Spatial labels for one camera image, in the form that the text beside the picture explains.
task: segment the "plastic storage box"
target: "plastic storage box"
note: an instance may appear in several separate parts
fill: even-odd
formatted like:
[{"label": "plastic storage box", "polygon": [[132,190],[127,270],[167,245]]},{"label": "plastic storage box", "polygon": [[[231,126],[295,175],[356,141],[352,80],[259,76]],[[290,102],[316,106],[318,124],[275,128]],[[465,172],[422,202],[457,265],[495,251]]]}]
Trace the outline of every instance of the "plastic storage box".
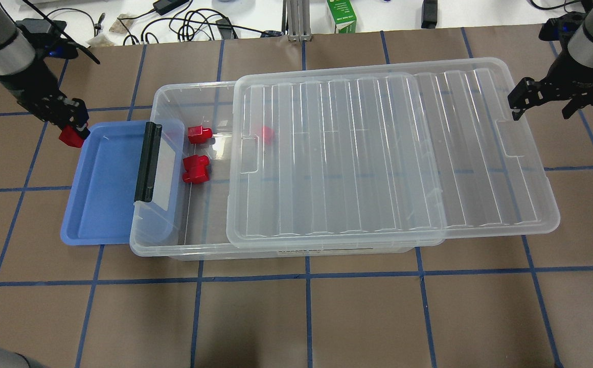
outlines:
[{"label": "plastic storage box", "polygon": [[[176,189],[175,208],[136,202],[131,249],[315,256],[548,233],[560,215],[526,119],[512,121],[513,87],[493,58],[164,86],[152,121],[214,136],[168,142],[175,171],[158,171],[156,186]],[[210,157],[210,181],[180,181],[177,162],[192,154]]]}]

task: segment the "blue tray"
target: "blue tray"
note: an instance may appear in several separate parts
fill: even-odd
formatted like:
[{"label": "blue tray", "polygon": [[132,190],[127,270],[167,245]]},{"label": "blue tray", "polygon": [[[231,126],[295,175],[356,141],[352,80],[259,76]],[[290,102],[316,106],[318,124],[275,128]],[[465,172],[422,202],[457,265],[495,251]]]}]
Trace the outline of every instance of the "blue tray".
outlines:
[{"label": "blue tray", "polygon": [[121,121],[90,128],[60,230],[63,242],[128,244],[145,123]]}]

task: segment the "brown tiled surface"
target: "brown tiled surface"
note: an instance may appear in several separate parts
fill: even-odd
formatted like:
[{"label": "brown tiled surface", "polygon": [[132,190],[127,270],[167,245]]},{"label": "brown tiled surface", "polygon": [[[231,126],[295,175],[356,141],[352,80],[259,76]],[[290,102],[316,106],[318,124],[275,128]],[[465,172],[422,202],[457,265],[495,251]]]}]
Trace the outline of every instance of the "brown tiled surface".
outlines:
[{"label": "brown tiled surface", "polygon": [[312,280],[313,366],[430,366],[417,277]]},{"label": "brown tiled surface", "polygon": [[593,366],[593,272],[545,272],[538,278],[563,365]]},{"label": "brown tiled surface", "polygon": [[[474,57],[503,59],[518,80],[543,77],[554,60],[548,42],[537,41],[538,31],[532,25],[465,33]],[[385,32],[384,39],[392,63],[469,55],[459,29]],[[306,43],[306,66],[383,64],[382,41],[380,33],[315,35]],[[61,89],[84,98],[90,109],[106,110],[90,113],[95,124],[125,120],[131,101],[151,105],[164,84],[301,69],[301,45],[285,39],[221,46],[95,49],[102,65],[84,56],[69,61]],[[60,76],[63,61],[49,63]],[[212,98],[204,93],[194,102]],[[81,366],[108,367],[189,366],[191,360],[191,366],[309,366],[309,358],[314,368],[552,366],[548,317],[564,366],[593,366],[593,145],[579,115],[561,119],[562,105],[526,114],[542,163],[560,168],[547,173],[562,218],[549,235],[447,240],[420,249],[419,258],[413,250],[200,263],[137,257],[128,245],[100,252],[62,244],[79,151],[58,142],[56,127],[47,126],[41,137],[40,121],[11,114],[20,109],[0,86],[0,256],[6,251],[0,342],[49,366],[73,366],[77,359]],[[222,109],[230,114],[230,107]],[[134,109],[131,119],[150,114]],[[584,114],[593,132],[593,107]],[[222,172],[217,179],[225,178]],[[210,223],[221,222],[225,212],[226,196],[212,198]],[[524,240],[548,314],[541,312]]]}]

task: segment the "green box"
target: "green box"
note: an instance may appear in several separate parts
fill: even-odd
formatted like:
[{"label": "green box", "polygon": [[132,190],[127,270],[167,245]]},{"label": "green box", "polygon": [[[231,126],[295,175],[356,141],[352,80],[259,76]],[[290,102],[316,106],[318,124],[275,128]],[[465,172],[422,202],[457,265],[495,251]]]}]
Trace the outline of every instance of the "green box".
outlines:
[{"label": "green box", "polygon": [[351,0],[327,0],[327,3],[335,33],[355,33],[358,18],[351,6]]}]

